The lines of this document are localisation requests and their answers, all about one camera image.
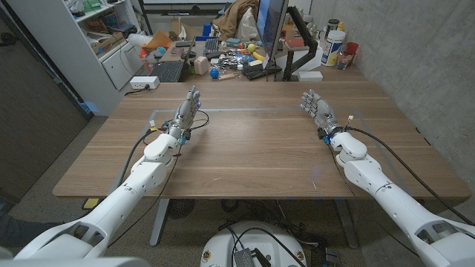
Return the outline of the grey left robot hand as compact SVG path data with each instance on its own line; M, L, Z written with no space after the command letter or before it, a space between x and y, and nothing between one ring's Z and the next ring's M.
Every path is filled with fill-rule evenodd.
M176 139L183 137L189 140L191 136L191 126L200 106L200 91L196 90L196 87L192 85L185 99L174 113L174 117L168 127L168 134Z

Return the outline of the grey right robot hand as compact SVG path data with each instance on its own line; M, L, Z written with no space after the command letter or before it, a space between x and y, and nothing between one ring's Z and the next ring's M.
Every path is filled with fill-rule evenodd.
M331 140L336 134L343 131L333 109L314 90L303 92L301 99L301 109L307 112L318 126L319 139Z

